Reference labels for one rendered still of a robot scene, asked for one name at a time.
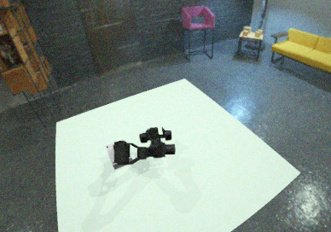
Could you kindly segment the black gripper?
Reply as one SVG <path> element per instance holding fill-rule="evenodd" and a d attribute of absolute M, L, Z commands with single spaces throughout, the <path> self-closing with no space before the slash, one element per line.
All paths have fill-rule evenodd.
<path fill-rule="evenodd" d="M 172 140 L 170 130 L 164 130 L 164 128 L 162 127 L 162 132 L 163 132 L 163 135 L 160 135 L 160 139 L 165 138 L 166 141 Z M 140 143 L 150 141 L 149 137 L 146 136 L 145 133 L 139 134 L 139 139 L 140 139 Z M 160 139 L 158 141 L 156 141 L 156 140 L 151 141 L 151 144 L 154 142 L 161 142 Z"/>

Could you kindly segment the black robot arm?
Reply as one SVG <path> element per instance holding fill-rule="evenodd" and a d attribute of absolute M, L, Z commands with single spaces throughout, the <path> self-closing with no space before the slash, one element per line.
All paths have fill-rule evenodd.
<path fill-rule="evenodd" d="M 160 134 L 157 127 L 149 128 L 146 130 L 145 135 L 149 137 L 150 142 L 153 140 L 158 141 Z M 130 145 L 137 148 L 137 157 L 129 161 Z M 149 147 L 138 147 L 132 142 L 119 141 L 113 144 L 114 163 L 118 165 L 133 165 L 138 160 L 145 160 L 148 157 L 153 159 L 164 158 L 166 154 L 175 154 L 175 143 L 165 144 L 163 142 L 154 142 L 149 144 Z"/>

